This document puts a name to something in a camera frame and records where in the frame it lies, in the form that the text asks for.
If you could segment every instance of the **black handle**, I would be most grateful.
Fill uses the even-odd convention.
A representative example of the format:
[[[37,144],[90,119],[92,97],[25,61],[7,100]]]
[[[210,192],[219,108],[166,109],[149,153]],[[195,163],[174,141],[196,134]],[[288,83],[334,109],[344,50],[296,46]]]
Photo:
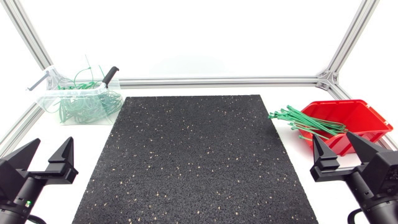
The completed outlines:
[[[102,80],[103,83],[105,83],[106,87],[108,87],[108,84],[110,83],[110,81],[112,80],[114,74],[119,71],[118,68],[116,68],[115,66],[113,66],[111,68],[111,70],[108,72],[108,74],[106,74],[105,78]]]

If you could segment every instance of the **white wall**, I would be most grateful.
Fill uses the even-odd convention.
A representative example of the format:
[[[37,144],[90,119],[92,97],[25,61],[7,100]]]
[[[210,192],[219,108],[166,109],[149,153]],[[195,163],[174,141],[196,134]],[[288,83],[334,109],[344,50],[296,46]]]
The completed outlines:
[[[398,128],[398,1],[380,0],[340,71],[341,86]],[[398,131],[391,132],[398,142]]]
[[[60,71],[119,77],[316,75],[360,0],[22,0]]]
[[[42,75],[40,67],[0,6],[0,139],[33,101],[25,89]]]

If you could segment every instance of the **white backdrop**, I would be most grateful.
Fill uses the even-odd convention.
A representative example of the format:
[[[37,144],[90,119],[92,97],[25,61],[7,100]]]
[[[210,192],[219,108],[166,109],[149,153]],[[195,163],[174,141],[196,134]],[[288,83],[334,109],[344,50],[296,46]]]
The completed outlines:
[[[360,2],[22,0],[61,72],[87,54],[124,78],[316,75]]]
[[[30,54],[5,10],[0,6],[0,139],[33,103],[25,89],[42,71]]]

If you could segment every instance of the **white table surface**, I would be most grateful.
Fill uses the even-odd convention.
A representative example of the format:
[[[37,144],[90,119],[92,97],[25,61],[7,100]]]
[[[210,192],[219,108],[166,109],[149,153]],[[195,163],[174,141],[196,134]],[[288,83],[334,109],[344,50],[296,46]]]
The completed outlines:
[[[199,95],[251,95],[260,94],[268,110],[275,111],[291,105],[298,110],[313,101],[333,100],[325,91],[314,87],[255,87],[255,88],[163,88],[122,90],[124,96],[199,96]],[[43,218],[48,224],[71,223],[85,192],[88,181],[105,145],[112,126],[62,126],[56,114],[45,113],[26,134],[19,146],[35,139],[42,141],[29,170],[44,170],[47,160],[56,149],[72,136],[75,140],[75,167],[79,171],[72,185],[44,187],[31,214]],[[290,130],[286,121],[272,120],[286,148],[287,154],[301,181],[319,223],[346,223],[348,214],[359,208],[344,182],[315,183],[310,175],[313,156],[299,132]],[[341,167],[356,166],[356,154],[339,157]],[[362,213],[356,223],[368,223]]]

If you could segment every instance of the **green wire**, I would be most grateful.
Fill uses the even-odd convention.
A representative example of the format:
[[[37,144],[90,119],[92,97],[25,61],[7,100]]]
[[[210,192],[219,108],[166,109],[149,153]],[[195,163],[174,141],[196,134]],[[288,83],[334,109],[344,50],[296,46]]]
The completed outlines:
[[[58,85],[59,90],[87,90],[90,88],[94,89],[100,85],[100,81],[94,82],[94,75],[88,62],[87,56],[86,60],[89,67],[79,71],[75,75],[75,78],[73,80],[73,86],[60,87]],[[91,82],[80,83],[77,85],[77,76],[81,72],[89,69],[91,71]],[[104,76],[101,66],[99,66],[99,69]],[[118,112],[123,105],[122,100],[123,99],[119,93],[108,90],[102,94],[95,96],[64,96],[61,97],[61,100],[56,104],[59,104],[58,113],[61,123],[65,123],[69,119],[73,119],[76,123],[79,124],[90,124],[101,119],[108,118],[111,114]]]

